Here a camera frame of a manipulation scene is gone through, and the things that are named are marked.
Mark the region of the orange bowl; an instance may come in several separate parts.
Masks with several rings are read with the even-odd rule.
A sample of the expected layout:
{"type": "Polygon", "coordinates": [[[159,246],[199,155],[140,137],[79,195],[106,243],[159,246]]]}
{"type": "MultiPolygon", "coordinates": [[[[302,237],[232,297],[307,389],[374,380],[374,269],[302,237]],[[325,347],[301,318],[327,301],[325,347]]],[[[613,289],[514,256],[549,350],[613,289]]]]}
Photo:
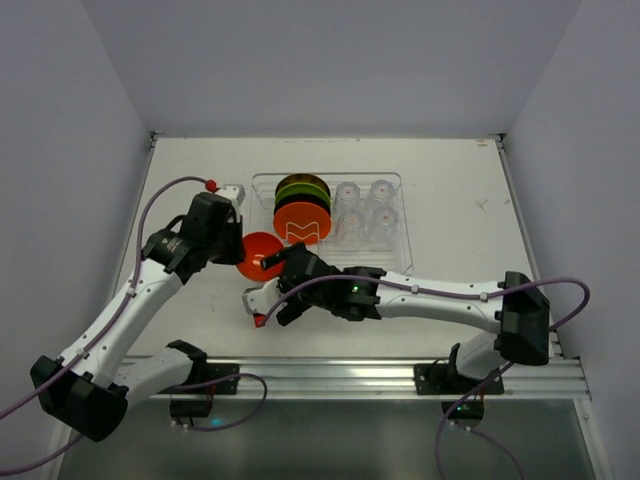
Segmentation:
{"type": "Polygon", "coordinates": [[[254,282],[267,282],[281,273],[282,263],[269,269],[264,269],[261,265],[264,258],[276,254],[284,247],[277,236],[268,232],[252,232],[242,238],[242,245],[245,259],[236,269],[243,277],[254,282]]]}

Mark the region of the orange plate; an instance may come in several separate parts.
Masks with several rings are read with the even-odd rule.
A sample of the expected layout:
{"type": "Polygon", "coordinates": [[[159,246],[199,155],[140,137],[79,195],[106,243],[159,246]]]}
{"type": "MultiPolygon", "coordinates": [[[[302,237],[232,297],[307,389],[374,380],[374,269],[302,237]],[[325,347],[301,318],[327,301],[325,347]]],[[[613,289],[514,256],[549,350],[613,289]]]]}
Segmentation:
{"type": "Polygon", "coordinates": [[[293,202],[275,211],[273,228],[289,244],[303,242],[313,245],[329,235],[332,220],[330,214],[319,205],[293,202]]]}

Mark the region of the black plate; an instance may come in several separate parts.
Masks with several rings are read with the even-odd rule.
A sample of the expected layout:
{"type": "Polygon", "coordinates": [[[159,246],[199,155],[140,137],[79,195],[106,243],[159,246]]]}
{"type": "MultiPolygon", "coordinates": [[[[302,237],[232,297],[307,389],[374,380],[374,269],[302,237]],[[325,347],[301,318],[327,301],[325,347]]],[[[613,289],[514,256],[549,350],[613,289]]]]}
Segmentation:
{"type": "Polygon", "coordinates": [[[292,194],[283,197],[281,200],[276,201],[274,205],[274,212],[278,212],[287,205],[294,203],[308,203],[311,205],[322,208],[327,214],[331,213],[331,205],[321,196],[315,194],[292,194]]]}

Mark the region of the green plate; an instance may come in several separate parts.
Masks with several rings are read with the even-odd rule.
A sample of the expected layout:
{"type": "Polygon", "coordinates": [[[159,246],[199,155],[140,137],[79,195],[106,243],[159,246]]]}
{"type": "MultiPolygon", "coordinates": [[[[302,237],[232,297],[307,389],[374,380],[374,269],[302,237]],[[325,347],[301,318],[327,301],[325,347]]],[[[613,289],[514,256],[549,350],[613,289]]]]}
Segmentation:
{"type": "Polygon", "coordinates": [[[285,198],[290,197],[292,195],[311,195],[321,199],[325,203],[330,203],[330,196],[326,193],[326,191],[312,183],[293,183],[281,188],[278,193],[275,195],[275,202],[281,202],[285,198]]]}

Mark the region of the yellow patterned plate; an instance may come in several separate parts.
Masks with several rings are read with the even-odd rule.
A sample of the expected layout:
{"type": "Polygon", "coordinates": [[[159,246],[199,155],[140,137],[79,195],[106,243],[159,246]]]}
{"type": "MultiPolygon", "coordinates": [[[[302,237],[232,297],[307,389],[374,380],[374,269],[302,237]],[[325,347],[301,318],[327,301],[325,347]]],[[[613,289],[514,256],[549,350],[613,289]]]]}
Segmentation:
{"type": "Polygon", "coordinates": [[[278,193],[283,188],[297,183],[307,183],[321,188],[326,193],[330,192],[328,184],[319,176],[309,173],[295,173],[285,176],[276,186],[275,192],[278,193]]]}

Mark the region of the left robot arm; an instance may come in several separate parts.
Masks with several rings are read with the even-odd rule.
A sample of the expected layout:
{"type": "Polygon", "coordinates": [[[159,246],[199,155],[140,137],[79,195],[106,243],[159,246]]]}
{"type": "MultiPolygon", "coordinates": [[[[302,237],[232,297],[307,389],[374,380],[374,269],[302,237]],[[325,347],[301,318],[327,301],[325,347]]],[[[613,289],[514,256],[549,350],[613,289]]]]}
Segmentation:
{"type": "Polygon", "coordinates": [[[244,258],[243,187],[197,194],[140,247],[134,270],[93,324],[57,358],[40,357],[30,376],[42,409],[84,437],[110,436],[128,410],[166,389],[200,385],[207,355],[182,340],[129,366],[122,361],[155,314],[207,264],[244,258]]]}

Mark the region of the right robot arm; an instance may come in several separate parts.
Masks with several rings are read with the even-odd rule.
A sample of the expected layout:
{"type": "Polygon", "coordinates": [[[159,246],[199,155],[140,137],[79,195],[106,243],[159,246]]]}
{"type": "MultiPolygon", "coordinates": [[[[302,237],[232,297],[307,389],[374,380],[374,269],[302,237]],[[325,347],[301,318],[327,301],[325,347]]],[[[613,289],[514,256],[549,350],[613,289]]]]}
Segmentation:
{"type": "Polygon", "coordinates": [[[261,260],[280,273],[246,291],[243,301],[258,326],[275,319],[291,324],[311,308],[351,322],[422,318],[478,329],[455,344],[449,376],[479,382],[509,363],[549,361],[550,306],[526,275],[508,271],[500,281],[453,283],[425,280],[382,268],[339,269],[298,243],[261,260]]]}

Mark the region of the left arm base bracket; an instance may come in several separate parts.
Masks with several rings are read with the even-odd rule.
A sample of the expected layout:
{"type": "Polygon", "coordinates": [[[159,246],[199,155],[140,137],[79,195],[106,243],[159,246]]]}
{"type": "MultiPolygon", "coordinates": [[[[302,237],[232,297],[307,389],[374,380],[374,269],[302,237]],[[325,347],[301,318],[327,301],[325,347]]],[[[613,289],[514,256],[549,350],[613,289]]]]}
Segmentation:
{"type": "Polygon", "coordinates": [[[197,364],[185,382],[168,390],[172,395],[169,403],[170,417],[175,421],[188,421],[190,424],[193,424],[195,419],[208,417],[212,412],[216,394],[236,394],[238,379],[222,381],[222,378],[238,372],[237,364],[197,364]]]}

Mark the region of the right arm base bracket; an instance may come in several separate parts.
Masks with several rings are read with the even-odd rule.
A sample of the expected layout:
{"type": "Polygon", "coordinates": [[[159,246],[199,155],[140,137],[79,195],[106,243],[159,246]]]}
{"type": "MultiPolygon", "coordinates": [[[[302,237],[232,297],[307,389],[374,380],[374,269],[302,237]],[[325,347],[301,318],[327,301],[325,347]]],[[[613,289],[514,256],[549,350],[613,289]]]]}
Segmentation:
{"type": "MultiPolygon", "coordinates": [[[[456,398],[466,394],[480,384],[480,380],[468,379],[454,372],[441,359],[432,363],[416,364],[413,367],[415,389],[422,396],[454,396],[456,398]]],[[[478,426],[485,414],[485,396],[503,395],[505,393],[501,378],[493,380],[491,384],[475,393],[459,405],[448,419],[465,427],[478,426]]]]}

